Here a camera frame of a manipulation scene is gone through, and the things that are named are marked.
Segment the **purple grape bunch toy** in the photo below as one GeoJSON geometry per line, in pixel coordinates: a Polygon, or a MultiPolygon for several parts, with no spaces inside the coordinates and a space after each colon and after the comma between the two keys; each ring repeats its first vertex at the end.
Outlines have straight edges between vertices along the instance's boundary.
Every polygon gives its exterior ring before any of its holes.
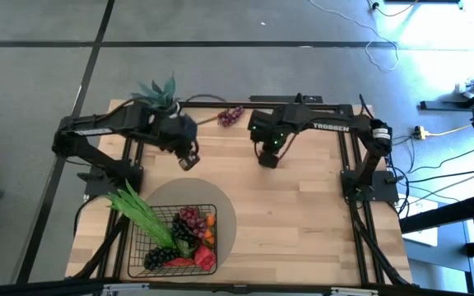
{"type": "Polygon", "coordinates": [[[243,114],[243,106],[237,106],[234,109],[227,109],[217,115],[217,122],[223,127],[230,127],[234,125],[243,114]]]}

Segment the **green striped vegetable toy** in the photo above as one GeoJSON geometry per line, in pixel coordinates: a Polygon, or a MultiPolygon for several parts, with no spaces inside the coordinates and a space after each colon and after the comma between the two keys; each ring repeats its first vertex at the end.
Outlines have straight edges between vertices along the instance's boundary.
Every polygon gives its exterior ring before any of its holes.
{"type": "Polygon", "coordinates": [[[193,242],[189,243],[187,241],[178,239],[176,241],[176,246],[179,250],[180,256],[183,258],[192,258],[193,254],[195,253],[195,250],[198,247],[198,244],[193,242]]]}

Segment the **artificial plant in white pot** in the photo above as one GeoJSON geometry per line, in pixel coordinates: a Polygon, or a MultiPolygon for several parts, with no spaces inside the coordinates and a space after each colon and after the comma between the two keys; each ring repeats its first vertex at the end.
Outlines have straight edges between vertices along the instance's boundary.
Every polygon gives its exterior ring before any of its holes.
{"type": "Polygon", "coordinates": [[[174,74],[162,86],[155,80],[152,80],[150,84],[139,81],[137,85],[139,90],[130,94],[132,99],[139,99],[156,110],[170,111],[176,108],[177,99],[174,95],[177,85],[174,74]]]}

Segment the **red chili pepper toy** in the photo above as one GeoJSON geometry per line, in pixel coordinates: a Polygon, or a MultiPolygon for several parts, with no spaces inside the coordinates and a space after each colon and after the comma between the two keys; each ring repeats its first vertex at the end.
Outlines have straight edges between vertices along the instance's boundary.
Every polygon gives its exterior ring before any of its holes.
{"type": "Polygon", "coordinates": [[[171,266],[171,267],[185,267],[185,266],[195,266],[196,263],[191,258],[183,258],[177,257],[171,261],[167,261],[164,266],[171,266]]]}

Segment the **black grape bunch toy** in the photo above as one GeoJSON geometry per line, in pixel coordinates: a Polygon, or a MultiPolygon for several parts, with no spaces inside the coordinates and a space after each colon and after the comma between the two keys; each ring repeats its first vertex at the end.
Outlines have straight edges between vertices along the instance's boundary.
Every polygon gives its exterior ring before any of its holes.
{"type": "Polygon", "coordinates": [[[175,248],[156,247],[145,255],[143,262],[144,267],[150,271],[153,271],[154,269],[160,269],[166,262],[174,260],[179,255],[179,251],[175,248]]]}

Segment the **black mounting bar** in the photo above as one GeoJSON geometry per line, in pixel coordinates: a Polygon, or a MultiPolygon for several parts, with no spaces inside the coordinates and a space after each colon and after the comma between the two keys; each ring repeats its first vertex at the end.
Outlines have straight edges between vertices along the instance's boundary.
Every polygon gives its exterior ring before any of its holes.
{"type": "MultiPolygon", "coordinates": [[[[250,102],[259,103],[292,103],[296,101],[295,95],[250,95],[250,102]]],[[[318,95],[307,95],[305,102],[307,104],[322,104],[323,97],[318,95]]]]}

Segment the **black stand foot bar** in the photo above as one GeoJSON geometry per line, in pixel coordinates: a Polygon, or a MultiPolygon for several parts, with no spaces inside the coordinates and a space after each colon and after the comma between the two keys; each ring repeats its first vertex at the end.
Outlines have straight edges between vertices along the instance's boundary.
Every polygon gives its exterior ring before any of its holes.
{"type": "Polygon", "coordinates": [[[469,111],[472,106],[468,102],[453,101],[421,101],[421,110],[429,111],[469,111]]]}

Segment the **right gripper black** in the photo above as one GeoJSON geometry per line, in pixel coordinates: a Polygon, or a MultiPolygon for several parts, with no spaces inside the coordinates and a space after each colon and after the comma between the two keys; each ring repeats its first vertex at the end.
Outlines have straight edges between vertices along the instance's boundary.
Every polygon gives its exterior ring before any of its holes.
{"type": "Polygon", "coordinates": [[[293,126],[277,121],[278,116],[273,113],[265,113],[255,109],[249,118],[248,130],[250,131],[250,140],[253,143],[254,154],[258,159],[258,163],[269,169],[275,169],[288,151],[279,155],[280,149],[286,144],[290,134],[296,135],[296,130],[293,126]]]}

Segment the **black beam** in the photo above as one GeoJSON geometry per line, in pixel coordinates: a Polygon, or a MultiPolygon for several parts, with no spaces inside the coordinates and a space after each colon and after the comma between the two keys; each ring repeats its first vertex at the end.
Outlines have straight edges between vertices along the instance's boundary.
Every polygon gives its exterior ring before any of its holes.
{"type": "Polygon", "coordinates": [[[400,219],[401,232],[409,234],[445,224],[469,220],[474,216],[474,197],[400,219]]]}

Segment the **green leafy vegetable toy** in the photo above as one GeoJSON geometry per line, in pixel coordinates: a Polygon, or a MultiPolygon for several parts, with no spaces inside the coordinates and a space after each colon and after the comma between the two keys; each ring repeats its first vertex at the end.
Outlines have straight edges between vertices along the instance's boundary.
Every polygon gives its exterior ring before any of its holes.
{"type": "Polygon", "coordinates": [[[159,247],[177,249],[175,240],[166,224],[139,197],[128,181],[125,181],[125,186],[126,190],[119,188],[116,192],[109,192],[106,195],[111,202],[110,207],[127,216],[159,247]]]}

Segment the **round grey placemat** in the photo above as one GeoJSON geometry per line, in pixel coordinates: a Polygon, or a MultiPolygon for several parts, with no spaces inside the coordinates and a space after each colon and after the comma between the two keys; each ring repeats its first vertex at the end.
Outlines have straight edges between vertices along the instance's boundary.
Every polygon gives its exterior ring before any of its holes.
{"type": "Polygon", "coordinates": [[[179,178],[159,186],[146,197],[150,206],[213,205],[216,208],[217,267],[230,255],[237,219],[230,198],[215,184],[200,178],[179,178]]]}

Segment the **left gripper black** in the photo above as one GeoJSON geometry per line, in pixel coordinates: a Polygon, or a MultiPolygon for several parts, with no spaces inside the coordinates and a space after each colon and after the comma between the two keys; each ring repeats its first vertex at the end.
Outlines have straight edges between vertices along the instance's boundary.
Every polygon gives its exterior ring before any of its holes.
{"type": "Polygon", "coordinates": [[[189,171],[200,160],[197,135],[198,125],[188,115],[164,118],[158,131],[159,148],[175,154],[182,170],[189,171]]]}

